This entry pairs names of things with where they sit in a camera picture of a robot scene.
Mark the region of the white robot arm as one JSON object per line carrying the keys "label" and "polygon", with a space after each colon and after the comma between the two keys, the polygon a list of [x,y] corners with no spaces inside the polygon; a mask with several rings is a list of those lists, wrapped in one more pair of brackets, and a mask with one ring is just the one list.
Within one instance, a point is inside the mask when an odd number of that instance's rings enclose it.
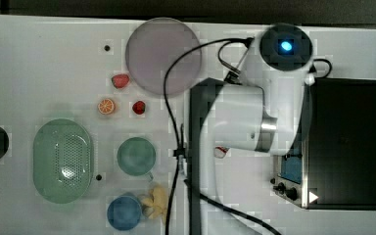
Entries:
{"label": "white robot arm", "polygon": [[313,46],[300,28],[279,23],[258,34],[241,66],[238,84],[207,78],[189,91],[189,235],[250,235],[217,197],[214,148],[282,156],[296,139]]}

